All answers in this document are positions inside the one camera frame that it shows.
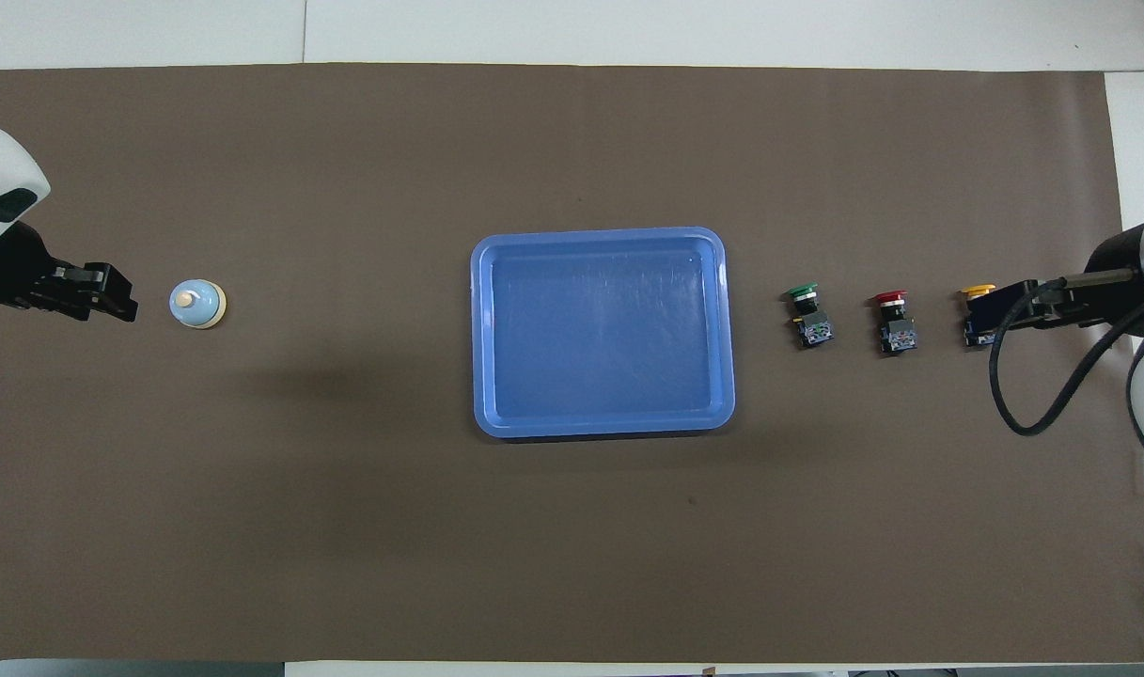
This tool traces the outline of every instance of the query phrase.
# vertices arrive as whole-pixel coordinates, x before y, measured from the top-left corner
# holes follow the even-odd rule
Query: blue tray
[[[734,412],[725,250],[705,228],[491,236],[471,254],[494,437],[708,430]]]

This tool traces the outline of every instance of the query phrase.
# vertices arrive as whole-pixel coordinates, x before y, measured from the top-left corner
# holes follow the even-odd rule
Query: brown paper backdrop
[[[0,659],[1144,660],[1126,352],[1024,440],[953,295],[1119,230],[1099,74],[9,71],[0,127],[53,184],[26,222],[142,303],[0,309]],[[730,258],[730,424],[478,432],[477,241],[686,224]],[[214,330],[165,309],[197,276]],[[1010,401],[1096,336],[1011,335]]]

